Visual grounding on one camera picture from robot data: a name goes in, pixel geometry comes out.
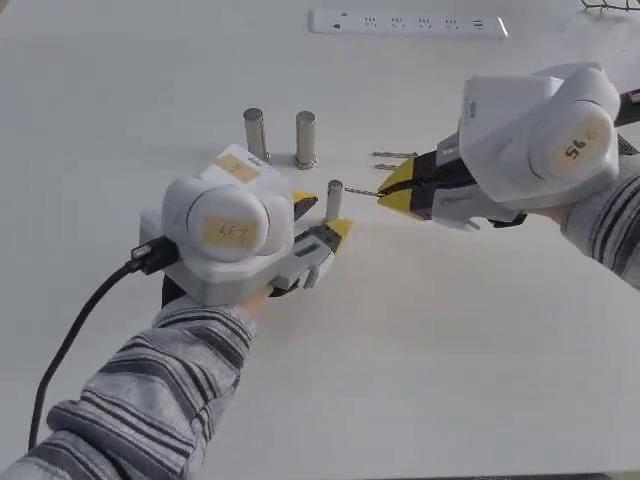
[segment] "metal rod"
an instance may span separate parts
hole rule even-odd
[[[331,180],[327,185],[327,211],[324,216],[325,222],[333,222],[340,218],[343,188],[344,186],[340,180]]]
[[[296,115],[296,157],[295,164],[300,170],[308,170],[318,163],[315,153],[316,115],[303,111]]]
[[[267,142],[264,137],[264,115],[259,108],[244,111],[244,129],[247,134],[247,150],[265,162],[269,161]]]
[[[418,156],[418,152],[380,152],[376,150],[371,152],[372,157],[383,158],[413,158]]]
[[[378,170],[395,170],[398,168],[397,165],[391,165],[389,163],[376,163],[373,168],[377,168]]]
[[[368,190],[358,190],[357,188],[349,188],[349,187],[345,187],[344,188],[345,192],[349,192],[349,193],[357,193],[358,195],[368,195],[370,197],[384,197],[383,194],[378,193],[378,192],[370,192]]]

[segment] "label sticker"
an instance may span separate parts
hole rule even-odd
[[[202,243],[212,247],[239,247],[252,250],[256,244],[255,220],[224,215],[206,215],[202,225]]]
[[[230,173],[242,183],[249,183],[254,178],[260,176],[260,172],[230,153],[224,157],[217,158],[213,164]]]
[[[562,145],[553,155],[553,168],[563,176],[574,175],[585,166],[583,160],[589,157],[591,150],[598,144],[599,137],[607,132],[607,127],[604,119],[587,117],[573,133],[573,140]]]

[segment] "power strip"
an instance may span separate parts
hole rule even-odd
[[[509,36],[500,17],[460,18],[455,15],[325,9],[310,12],[309,29],[313,33],[473,37],[491,40],[502,40]]]

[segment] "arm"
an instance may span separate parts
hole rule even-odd
[[[49,412],[54,433],[0,478],[192,478],[240,380],[255,335],[249,315],[270,293],[235,308],[186,297],[167,305],[79,400]]]
[[[558,223],[583,254],[640,290],[640,152],[620,143],[615,185],[575,205],[534,213]]]

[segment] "silver peg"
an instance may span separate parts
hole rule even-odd
[[[260,160],[269,161],[267,142],[264,137],[264,114],[259,108],[244,111],[244,129],[247,134],[247,150]]]
[[[316,115],[303,111],[296,115],[296,158],[295,164],[300,170],[308,170],[318,163],[315,153]]]
[[[333,222],[340,218],[343,185],[340,180],[331,180],[327,185],[327,212],[325,222]]]

